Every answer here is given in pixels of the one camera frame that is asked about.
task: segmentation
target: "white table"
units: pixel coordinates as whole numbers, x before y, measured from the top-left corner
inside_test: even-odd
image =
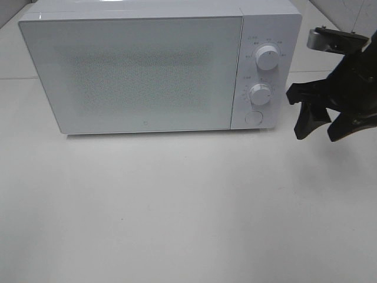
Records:
[[[287,85],[339,60],[324,21]],[[0,52],[0,282],[377,281],[377,130],[297,141],[285,99],[274,130],[67,137],[16,18]]]

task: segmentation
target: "control panel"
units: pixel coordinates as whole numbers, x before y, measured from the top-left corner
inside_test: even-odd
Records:
[[[300,15],[244,16],[231,129],[276,125],[300,22]]]

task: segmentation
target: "white microwave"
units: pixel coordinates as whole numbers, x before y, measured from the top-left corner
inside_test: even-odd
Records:
[[[288,0],[39,0],[19,27],[65,134],[274,127]]]

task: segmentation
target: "microwave door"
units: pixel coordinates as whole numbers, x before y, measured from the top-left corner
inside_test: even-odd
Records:
[[[230,128],[242,17],[20,26],[63,133]]]

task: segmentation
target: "power knob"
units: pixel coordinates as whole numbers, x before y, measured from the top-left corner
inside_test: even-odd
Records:
[[[279,63],[279,50],[273,45],[264,45],[256,51],[255,59],[261,70],[272,70]]]
[[[250,100],[255,105],[264,105],[271,99],[271,88],[266,84],[256,84],[250,90]]]

